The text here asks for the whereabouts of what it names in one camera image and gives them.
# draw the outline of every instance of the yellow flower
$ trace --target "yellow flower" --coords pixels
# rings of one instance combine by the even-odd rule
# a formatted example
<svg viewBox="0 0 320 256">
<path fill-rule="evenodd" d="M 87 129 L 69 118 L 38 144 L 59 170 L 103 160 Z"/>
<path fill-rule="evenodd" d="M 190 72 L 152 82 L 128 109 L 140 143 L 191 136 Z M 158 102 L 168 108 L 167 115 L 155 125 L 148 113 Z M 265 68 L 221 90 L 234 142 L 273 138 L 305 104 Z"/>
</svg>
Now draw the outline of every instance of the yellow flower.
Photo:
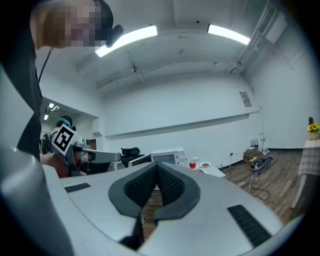
<svg viewBox="0 0 320 256">
<path fill-rule="evenodd" d="M 319 130 L 319 124 L 317 124 L 315 122 L 310 124 L 308 127 L 308 132 L 316 132 L 318 130 Z"/>
</svg>

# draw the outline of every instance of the vase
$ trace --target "vase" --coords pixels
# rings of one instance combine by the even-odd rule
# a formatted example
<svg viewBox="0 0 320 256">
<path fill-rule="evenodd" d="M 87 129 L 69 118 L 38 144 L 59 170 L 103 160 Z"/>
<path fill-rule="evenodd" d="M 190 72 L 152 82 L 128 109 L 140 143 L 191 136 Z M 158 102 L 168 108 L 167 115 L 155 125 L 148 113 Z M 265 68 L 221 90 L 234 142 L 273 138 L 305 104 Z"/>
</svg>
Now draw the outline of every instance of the vase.
<svg viewBox="0 0 320 256">
<path fill-rule="evenodd" d="M 319 139 L 319 132 L 309 132 L 308 133 L 309 140 L 317 140 Z"/>
</svg>

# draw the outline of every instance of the ceiling light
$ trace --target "ceiling light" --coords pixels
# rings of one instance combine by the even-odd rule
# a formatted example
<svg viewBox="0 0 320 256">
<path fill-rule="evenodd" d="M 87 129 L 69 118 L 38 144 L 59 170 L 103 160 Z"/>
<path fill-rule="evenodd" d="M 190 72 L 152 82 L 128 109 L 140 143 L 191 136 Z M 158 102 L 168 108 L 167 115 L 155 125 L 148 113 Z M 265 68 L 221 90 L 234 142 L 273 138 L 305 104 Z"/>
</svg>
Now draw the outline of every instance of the ceiling light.
<svg viewBox="0 0 320 256">
<path fill-rule="evenodd" d="M 147 26 L 129 33 L 126 33 L 122 35 L 114 44 L 112 47 L 107 48 L 106 45 L 101 46 L 100 48 L 95 50 L 95 53 L 98 54 L 99 57 L 102 57 L 115 49 L 118 49 L 122 46 L 125 46 L 127 44 L 130 44 L 132 42 L 154 37 L 158 34 L 157 27 L 156 26 Z"/>
<path fill-rule="evenodd" d="M 250 42 L 250 38 L 248 38 L 242 34 L 239 34 L 237 32 L 234 32 L 232 30 L 220 27 L 220 26 L 215 26 L 215 25 L 209 24 L 207 32 L 209 34 L 214 34 L 214 35 L 218 35 L 218 36 L 222 36 L 225 38 L 230 38 L 230 39 L 236 40 L 236 41 L 243 43 L 245 45 L 247 45 Z"/>
</svg>

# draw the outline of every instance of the red apple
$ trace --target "red apple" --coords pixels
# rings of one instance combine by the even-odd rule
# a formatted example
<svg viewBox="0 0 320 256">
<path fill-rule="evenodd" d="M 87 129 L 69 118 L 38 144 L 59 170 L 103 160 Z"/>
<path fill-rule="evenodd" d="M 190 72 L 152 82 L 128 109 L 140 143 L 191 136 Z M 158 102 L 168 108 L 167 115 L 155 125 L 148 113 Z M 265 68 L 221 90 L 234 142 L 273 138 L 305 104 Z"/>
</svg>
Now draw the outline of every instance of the red apple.
<svg viewBox="0 0 320 256">
<path fill-rule="evenodd" d="M 194 168 L 196 168 L 196 163 L 195 162 L 191 162 L 191 163 L 189 163 L 189 166 L 190 166 L 191 169 L 194 169 Z"/>
</svg>

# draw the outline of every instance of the microwave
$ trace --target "microwave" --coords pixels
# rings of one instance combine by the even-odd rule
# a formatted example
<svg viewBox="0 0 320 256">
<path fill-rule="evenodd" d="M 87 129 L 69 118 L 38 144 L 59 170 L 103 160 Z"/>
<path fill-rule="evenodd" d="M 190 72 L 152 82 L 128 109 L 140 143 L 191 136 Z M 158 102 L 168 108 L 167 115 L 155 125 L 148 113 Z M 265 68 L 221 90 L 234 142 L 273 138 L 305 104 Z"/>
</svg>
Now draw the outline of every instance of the microwave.
<svg viewBox="0 0 320 256">
<path fill-rule="evenodd" d="M 186 163 L 183 147 L 155 150 L 151 153 L 151 162 L 164 162 L 183 166 Z"/>
</svg>

